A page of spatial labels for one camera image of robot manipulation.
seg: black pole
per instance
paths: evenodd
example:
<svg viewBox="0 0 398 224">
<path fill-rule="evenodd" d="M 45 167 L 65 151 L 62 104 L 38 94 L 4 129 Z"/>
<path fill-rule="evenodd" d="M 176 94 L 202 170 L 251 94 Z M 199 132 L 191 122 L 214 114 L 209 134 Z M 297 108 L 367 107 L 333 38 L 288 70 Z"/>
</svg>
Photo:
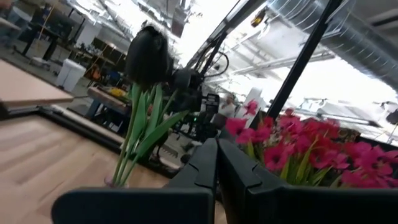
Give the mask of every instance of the black pole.
<svg viewBox="0 0 398 224">
<path fill-rule="evenodd" d="M 83 24 L 85 23 L 86 18 L 83 18 L 83 21 L 80 23 L 79 27 L 77 28 L 75 35 L 73 36 L 72 40 L 76 41 L 76 37 L 79 34 L 81 28 L 83 27 Z"/>
<path fill-rule="evenodd" d="M 74 12 L 74 8 L 72 8 L 71 10 L 70 10 L 70 12 L 69 12 L 69 14 L 68 14 L 68 17 L 70 17 L 71 15 L 72 15 L 72 13 Z"/>
<path fill-rule="evenodd" d="M 299 80 L 305 66 L 310 61 L 313 52 L 319 44 L 319 41 L 321 41 L 322 36 L 328 28 L 328 24 L 326 23 L 327 19 L 340 6 L 342 1 L 343 0 L 329 0 L 314 30 L 311 32 L 310 37 L 307 39 L 307 42 L 300 52 L 300 55 L 298 55 L 297 60 L 294 62 L 292 69 L 290 69 L 290 72 L 282 84 L 282 87 L 268 109 L 268 116 L 274 119 L 278 117 L 280 111 L 287 101 L 287 98 L 296 85 L 297 80 Z"/>
</svg>

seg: ceiling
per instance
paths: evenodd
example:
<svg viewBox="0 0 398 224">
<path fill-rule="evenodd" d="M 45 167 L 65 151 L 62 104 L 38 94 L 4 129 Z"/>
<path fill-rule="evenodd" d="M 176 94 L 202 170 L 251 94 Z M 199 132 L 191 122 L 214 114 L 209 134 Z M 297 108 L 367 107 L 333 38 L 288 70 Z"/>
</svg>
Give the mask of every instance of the ceiling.
<svg viewBox="0 0 398 224">
<path fill-rule="evenodd" d="M 394 46 L 392 50 L 397 50 L 398 1 L 360 0 L 346 10 L 367 26 L 372 26 L 370 29 L 388 39 Z M 230 64 L 226 73 L 209 78 L 206 82 L 216 91 L 235 93 L 240 100 L 244 100 L 253 86 L 262 88 L 262 97 L 269 102 L 282 86 L 308 34 L 296 28 L 291 21 L 281 19 L 281 16 L 275 19 L 270 16 L 269 30 L 265 27 L 256 30 L 250 26 L 256 13 L 232 31 L 225 41 L 223 50 Z M 217 70 L 210 69 L 208 75 L 225 68 L 226 60 L 220 56 L 216 56 L 216 59 L 218 57 L 220 67 Z M 397 103 L 397 89 L 355 69 L 325 45 L 319 45 L 313 57 L 313 62 L 307 65 L 285 108 L 304 108 L 317 113 L 376 121 L 383 126 L 382 129 L 361 125 L 351 127 L 369 138 L 387 141 L 394 127 L 385 122 L 386 114 L 380 109 L 380 103 Z M 326 99 L 327 103 L 317 106 L 322 99 Z"/>
<path fill-rule="evenodd" d="M 110 3 L 110 0 L 86 2 L 96 2 L 98 5 L 98 1 Z M 325 2 L 326 0 L 303 1 Z M 163 25 L 163 29 L 170 37 L 174 55 L 184 64 L 235 4 L 239 6 L 245 1 L 196 0 L 179 7 L 176 7 L 180 2 L 177 0 L 169 0 L 169 2 L 166 0 L 112 0 L 112 2 L 115 7 L 108 8 L 111 12 L 99 18 L 105 21 L 108 27 L 117 30 L 118 26 L 115 23 L 118 22 L 134 36 L 144 20 L 148 20 L 158 27 Z M 139 11 L 138 5 L 140 4 L 146 5 L 146 9 L 143 10 L 141 7 L 141 11 Z M 184 19 L 176 16 L 181 11 L 185 14 Z M 250 26 L 250 21 L 256 15 L 256 11 L 230 33 L 221 46 L 222 51 L 229 58 L 229 67 L 224 74 L 206 79 L 208 89 L 217 92 L 233 92 L 241 101 L 253 86 L 262 89 L 262 97 L 266 102 L 276 96 L 290 67 L 307 40 L 308 34 L 297 28 L 294 25 L 297 24 L 295 21 L 288 21 L 283 16 L 276 16 L 278 15 L 276 11 L 269 12 L 267 16 L 270 18 L 270 22 L 267 29 L 264 24 L 257 28 Z M 367 26 L 372 26 L 369 29 L 388 39 L 393 46 L 390 47 L 390 50 L 394 51 L 392 54 L 397 52 L 398 55 L 396 49 L 398 45 L 398 0 L 350 0 L 343 12 L 346 14 L 349 12 L 351 16 L 358 18 Z M 154 18 L 154 14 L 160 15 L 160 17 Z M 169 31 L 174 20 L 184 23 L 181 38 Z M 159 21 L 165 21 L 170 26 L 164 28 L 168 25 Z M 327 40 L 322 43 L 325 44 L 319 45 L 316 49 L 312 62 L 307 65 L 285 107 L 301 108 L 313 112 L 315 108 L 315 111 L 319 113 L 377 121 L 384 129 L 375 131 L 373 128 L 372 131 L 367 131 L 360 125 L 356 125 L 354 128 L 360 129 L 362 133 L 367 133 L 370 138 L 377 137 L 380 141 L 387 141 L 388 134 L 394 127 L 384 122 L 385 114 L 380 108 L 380 104 L 383 101 L 397 103 L 397 89 L 386 84 L 385 79 L 376 78 L 374 75 L 362 71 L 358 66 L 355 69 L 351 62 L 346 62 L 338 52 L 328 48 L 330 45 Z M 207 75 L 216 74 L 226 67 L 224 57 L 217 55 L 215 59 L 218 67 L 210 69 Z M 327 103 L 319 106 L 320 99 Z"/>
</svg>

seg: green leaf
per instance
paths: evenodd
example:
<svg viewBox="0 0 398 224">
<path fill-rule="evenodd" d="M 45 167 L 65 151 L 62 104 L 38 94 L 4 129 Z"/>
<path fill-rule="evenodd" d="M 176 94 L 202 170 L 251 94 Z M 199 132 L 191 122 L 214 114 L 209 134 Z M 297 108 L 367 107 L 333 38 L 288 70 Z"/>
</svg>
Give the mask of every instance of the green leaf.
<svg viewBox="0 0 398 224">
<path fill-rule="evenodd" d="M 308 164 L 307 168 L 305 169 L 303 179 L 301 180 L 302 185 L 308 185 L 308 176 L 310 175 L 311 170 L 312 166 L 311 164 Z"/>
<path fill-rule="evenodd" d="M 248 146 L 246 148 L 247 154 L 250 158 L 255 159 L 256 155 L 254 155 L 254 147 L 251 141 L 248 142 Z"/>
<path fill-rule="evenodd" d="M 298 169 L 299 169 L 299 163 L 294 157 L 291 156 L 289 162 L 289 173 L 287 174 L 286 182 L 290 184 L 295 184 Z"/>
<path fill-rule="evenodd" d="M 166 119 L 164 122 L 162 122 L 158 127 L 156 127 L 156 129 L 153 132 L 151 132 L 146 138 L 144 138 L 142 140 L 142 142 L 138 145 L 137 150 L 136 150 L 136 152 L 137 152 L 136 158 L 137 159 L 135 158 L 134 161 L 137 161 L 139 158 L 141 158 L 142 155 L 144 155 L 150 149 L 150 147 L 153 146 L 153 144 L 157 140 L 159 140 L 159 138 L 161 138 L 173 125 L 175 125 L 178 121 L 180 121 L 188 113 L 189 113 L 189 111 L 183 111 L 183 112 L 176 113 L 173 116 Z M 132 164 L 131 164 L 128 172 L 124 176 L 121 184 L 126 183 L 134 166 L 135 166 L 135 162 L 132 162 Z"/>
<path fill-rule="evenodd" d="M 304 178 L 305 171 L 307 170 L 308 160 L 310 158 L 310 154 L 312 151 L 312 147 L 304 154 L 303 159 L 298 167 L 297 174 L 296 174 L 296 183 L 301 183 Z"/>
<path fill-rule="evenodd" d="M 156 85 L 155 100 L 152 104 L 152 113 L 150 114 L 145 137 L 148 136 L 157 126 L 160 112 L 162 111 L 163 90 L 160 84 Z"/>
<path fill-rule="evenodd" d="M 134 119 L 132 133 L 130 135 L 130 141 L 129 141 L 130 145 L 134 145 L 137 142 L 137 140 L 141 136 L 141 133 L 143 132 L 143 130 L 145 130 L 146 122 L 147 122 L 147 101 L 146 101 L 146 95 L 142 94 L 138 102 L 137 113 Z"/>
<path fill-rule="evenodd" d="M 133 84 L 133 86 L 131 87 L 130 90 L 130 98 L 132 100 L 132 108 L 131 108 L 131 116 L 130 116 L 130 122 L 129 122 L 129 127 L 127 129 L 127 134 L 126 134 L 126 138 L 122 144 L 122 149 L 121 149 L 121 153 L 119 156 L 119 160 L 118 160 L 118 164 L 116 165 L 116 168 L 114 170 L 114 174 L 113 174 L 113 184 L 119 184 L 119 180 L 118 180 L 118 176 L 119 174 L 122 175 L 124 172 L 124 169 L 121 170 L 121 164 L 123 159 L 126 156 L 126 149 L 127 149 L 127 145 L 129 142 L 129 136 L 131 135 L 132 132 L 132 124 L 134 122 L 134 118 L 136 117 L 137 114 L 137 107 L 138 107 L 138 102 L 139 102 L 139 98 L 141 97 L 141 93 L 142 93 L 142 89 L 141 86 L 138 84 Z"/>
<path fill-rule="evenodd" d="M 153 86 L 148 95 L 147 106 L 149 106 L 152 103 L 152 101 L 154 100 L 155 93 L 156 93 L 156 87 Z"/>
<path fill-rule="evenodd" d="M 261 164 L 264 164 L 264 149 L 262 144 L 258 144 L 257 146 L 254 147 L 254 150 L 256 150 L 258 159 Z"/>
<path fill-rule="evenodd" d="M 164 106 L 163 111 L 162 111 L 162 113 L 160 114 L 160 117 L 161 117 L 161 118 L 163 118 L 164 114 L 166 114 L 167 109 L 168 109 L 169 106 L 172 104 L 172 102 L 173 102 L 173 100 L 174 100 L 174 98 L 175 98 L 175 95 L 177 95 L 177 93 L 178 93 L 178 90 L 175 90 L 175 91 L 173 92 L 173 94 L 170 96 L 168 102 L 166 103 L 166 106 Z"/>
<path fill-rule="evenodd" d="M 331 183 L 330 187 L 331 188 L 337 188 L 338 184 L 340 183 L 342 175 L 339 175 L 334 181 L 333 183 Z"/>
<path fill-rule="evenodd" d="M 318 170 L 318 172 L 311 177 L 311 185 L 318 186 L 330 169 L 331 167 Z"/>
<path fill-rule="evenodd" d="M 141 97 L 139 98 L 138 101 L 138 107 L 137 107 L 137 112 L 136 112 L 136 117 L 134 118 L 134 123 L 132 126 L 132 132 L 129 138 L 129 143 L 127 145 L 128 149 L 126 152 L 126 155 L 124 156 L 122 165 L 121 165 L 121 170 L 125 170 L 127 161 L 129 160 L 132 152 L 134 151 L 136 147 L 136 142 L 138 141 L 139 137 L 141 136 L 141 133 L 143 132 L 145 126 L 146 126 L 146 121 L 147 121 L 147 113 L 146 113 L 146 94 L 141 94 Z M 120 172 L 118 175 L 117 180 L 120 180 L 123 176 L 123 173 Z"/>
<path fill-rule="evenodd" d="M 282 172 L 280 173 L 280 178 L 282 180 L 287 180 L 287 174 L 289 173 L 289 165 L 290 165 L 290 157 L 287 159 L 287 162 L 284 165 L 284 168 L 282 169 Z"/>
</svg>

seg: flower bouquet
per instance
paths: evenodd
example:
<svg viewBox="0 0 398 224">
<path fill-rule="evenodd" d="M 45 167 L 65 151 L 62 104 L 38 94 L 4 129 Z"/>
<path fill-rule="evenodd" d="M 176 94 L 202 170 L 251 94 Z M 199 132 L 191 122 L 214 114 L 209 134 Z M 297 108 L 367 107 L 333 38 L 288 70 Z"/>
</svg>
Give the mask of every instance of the flower bouquet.
<svg viewBox="0 0 398 224">
<path fill-rule="evenodd" d="M 186 110 L 168 118 L 164 116 L 177 94 L 175 90 L 166 105 L 163 104 L 161 83 L 173 68 L 170 62 L 165 36 L 151 26 L 140 30 L 126 58 L 126 75 L 133 82 L 128 93 L 132 101 L 129 127 L 114 174 L 105 179 L 106 185 L 126 187 L 138 160 L 148 160 L 157 142 L 188 114 Z"/>
<path fill-rule="evenodd" d="M 257 103 L 245 106 L 256 114 Z M 245 128 L 246 119 L 231 118 L 226 129 L 236 136 L 246 154 L 292 185 L 391 188 L 392 164 L 398 151 L 384 152 L 365 142 L 339 142 L 339 124 L 313 118 L 301 121 L 292 109 L 276 121 L 260 118 L 257 129 Z"/>
</svg>

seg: yellow object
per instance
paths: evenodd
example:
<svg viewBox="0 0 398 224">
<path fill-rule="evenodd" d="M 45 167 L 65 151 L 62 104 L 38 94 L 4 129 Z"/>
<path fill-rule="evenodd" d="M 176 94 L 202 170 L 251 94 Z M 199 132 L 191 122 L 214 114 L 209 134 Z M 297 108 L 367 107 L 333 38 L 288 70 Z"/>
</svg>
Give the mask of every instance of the yellow object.
<svg viewBox="0 0 398 224">
<path fill-rule="evenodd" d="M 126 92 L 124 90 L 119 89 L 119 88 L 112 88 L 112 89 L 109 90 L 109 93 L 111 95 L 117 96 L 117 97 L 126 95 Z"/>
</svg>

